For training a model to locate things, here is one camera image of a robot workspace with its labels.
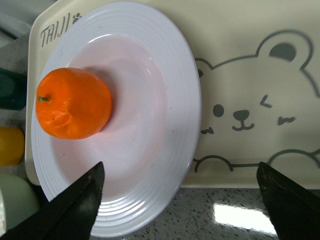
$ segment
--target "bear nose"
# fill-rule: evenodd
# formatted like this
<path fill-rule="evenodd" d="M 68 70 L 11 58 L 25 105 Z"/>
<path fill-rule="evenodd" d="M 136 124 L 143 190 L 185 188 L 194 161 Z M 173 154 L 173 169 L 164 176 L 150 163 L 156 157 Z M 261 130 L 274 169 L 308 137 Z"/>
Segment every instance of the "bear nose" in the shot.
<path fill-rule="evenodd" d="M 249 111 L 248 110 L 235 111 L 233 113 L 233 117 L 235 119 L 237 119 L 238 121 L 243 122 L 244 120 L 246 120 L 249 117 Z"/>

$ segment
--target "green bottle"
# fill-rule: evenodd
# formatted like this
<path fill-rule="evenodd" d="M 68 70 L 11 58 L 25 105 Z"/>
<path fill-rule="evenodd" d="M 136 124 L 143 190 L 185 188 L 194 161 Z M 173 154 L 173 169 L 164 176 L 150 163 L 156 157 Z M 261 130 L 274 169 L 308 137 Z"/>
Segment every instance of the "green bottle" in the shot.
<path fill-rule="evenodd" d="M 27 102 L 27 76 L 0 68 L 0 109 L 21 110 Z"/>

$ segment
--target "countertop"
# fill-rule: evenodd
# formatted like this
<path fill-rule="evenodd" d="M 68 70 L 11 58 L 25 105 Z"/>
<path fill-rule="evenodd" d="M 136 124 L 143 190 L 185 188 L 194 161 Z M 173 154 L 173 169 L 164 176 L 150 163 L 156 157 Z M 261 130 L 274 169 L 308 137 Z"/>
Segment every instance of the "countertop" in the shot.
<path fill-rule="evenodd" d="M 26 35 L 0 48 L 0 67 L 26 73 L 28 41 L 29 36 Z M 25 131 L 25 125 L 26 109 L 0 109 L 0 126 L 20 127 Z M 24 161 L 16 166 L 1 167 L 0 172 L 27 179 Z M 320 190 L 313 192 L 320 195 Z M 267 216 L 259 189 L 181 188 L 167 208 L 145 227 L 109 239 L 276 240 L 278 237 Z"/>

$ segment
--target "yellow object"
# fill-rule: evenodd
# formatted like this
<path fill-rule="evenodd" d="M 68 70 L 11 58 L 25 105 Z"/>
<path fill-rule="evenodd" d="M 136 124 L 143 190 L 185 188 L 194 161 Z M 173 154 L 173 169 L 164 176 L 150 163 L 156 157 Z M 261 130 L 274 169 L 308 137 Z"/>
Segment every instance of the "yellow object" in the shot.
<path fill-rule="evenodd" d="M 25 136 L 17 127 L 0 126 L 0 167 L 17 165 L 25 153 Z"/>

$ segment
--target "bear face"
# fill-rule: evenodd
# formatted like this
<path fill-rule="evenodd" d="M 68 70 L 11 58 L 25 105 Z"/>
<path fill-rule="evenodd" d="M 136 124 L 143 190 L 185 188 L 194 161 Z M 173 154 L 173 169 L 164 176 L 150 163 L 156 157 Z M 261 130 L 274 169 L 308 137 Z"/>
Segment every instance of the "bear face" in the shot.
<path fill-rule="evenodd" d="M 320 90 L 308 72 L 314 47 L 299 31 L 266 37 L 254 54 L 212 66 L 196 58 L 202 125 L 195 172 L 295 161 L 320 172 Z"/>

